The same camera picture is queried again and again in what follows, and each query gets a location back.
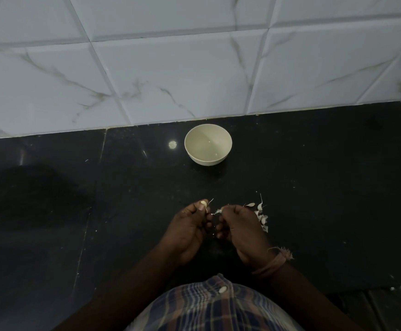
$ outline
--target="bracelet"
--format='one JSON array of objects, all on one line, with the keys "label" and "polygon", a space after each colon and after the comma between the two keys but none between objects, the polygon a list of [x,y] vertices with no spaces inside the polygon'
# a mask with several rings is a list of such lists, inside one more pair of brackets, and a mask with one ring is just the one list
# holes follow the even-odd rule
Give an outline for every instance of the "bracelet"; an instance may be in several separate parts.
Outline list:
[{"label": "bracelet", "polygon": [[254,272],[252,272],[252,274],[254,276],[257,276],[258,278],[267,278],[271,275],[273,275],[280,267],[283,266],[283,264],[287,261],[287,260],[291,260],[294,259],[292,257],[292,253],[290,250],[286,249],[286,248],[279,248],[279,247],[273,247],[277,250],[279,250],[279,253],[274,257],[274,259],[272,259],[270,262],[268,262],[266,264],[265,267],[262,267]]}]

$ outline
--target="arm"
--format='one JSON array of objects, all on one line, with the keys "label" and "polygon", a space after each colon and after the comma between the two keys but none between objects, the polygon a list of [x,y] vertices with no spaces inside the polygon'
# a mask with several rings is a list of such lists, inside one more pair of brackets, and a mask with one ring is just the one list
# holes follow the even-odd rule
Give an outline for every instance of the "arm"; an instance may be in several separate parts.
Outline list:
[{"label": "arm", "polygon": [[208,212],[198,201],[177,213],[153,250],[111,289],[93,298],[54,330],[125,329],[161,294],[176,268],[196,254],[206,235],[205,227],[211,227]]},{"label": "arm", "polygon": [[[268,250],[268,239],[250,209],[239,205],[223,207],[220,221],[217,237],[231,240],[246,265],[257,270],[276,256],[275,251]],[[260,281],[268,285],[270,296],[306,330],[362,330],[288,262]]]}]

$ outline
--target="empty bowl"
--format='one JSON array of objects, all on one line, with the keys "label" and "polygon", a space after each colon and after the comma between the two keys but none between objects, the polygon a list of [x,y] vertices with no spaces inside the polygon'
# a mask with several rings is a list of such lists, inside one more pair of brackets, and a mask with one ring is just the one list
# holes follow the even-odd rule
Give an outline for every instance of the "empty bowl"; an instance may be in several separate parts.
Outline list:
[{"label": "empty bowl", "polygon": [[199,165],[213,166],[226,158],[233,141],[223,127],[201,124],[187,133],[184,145],[190,158]]}]

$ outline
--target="shirt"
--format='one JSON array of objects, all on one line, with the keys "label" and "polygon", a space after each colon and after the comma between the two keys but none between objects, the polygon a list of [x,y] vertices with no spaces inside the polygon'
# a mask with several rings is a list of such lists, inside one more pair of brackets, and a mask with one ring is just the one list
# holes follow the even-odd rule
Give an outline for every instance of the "shirt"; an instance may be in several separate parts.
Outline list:
[{"label": "shirt", "polygon": [[171,289],[127,328],[133,330],[303,330],[266,296],[221,274]]}]

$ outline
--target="wall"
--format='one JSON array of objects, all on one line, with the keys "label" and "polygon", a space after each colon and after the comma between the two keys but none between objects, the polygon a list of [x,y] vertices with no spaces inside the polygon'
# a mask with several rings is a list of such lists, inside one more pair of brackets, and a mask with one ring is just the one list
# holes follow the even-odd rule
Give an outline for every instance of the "wall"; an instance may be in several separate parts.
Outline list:
[{"label": "wall", "polygon": [[0,137],[385,100],[401,0],[0,0]]}]

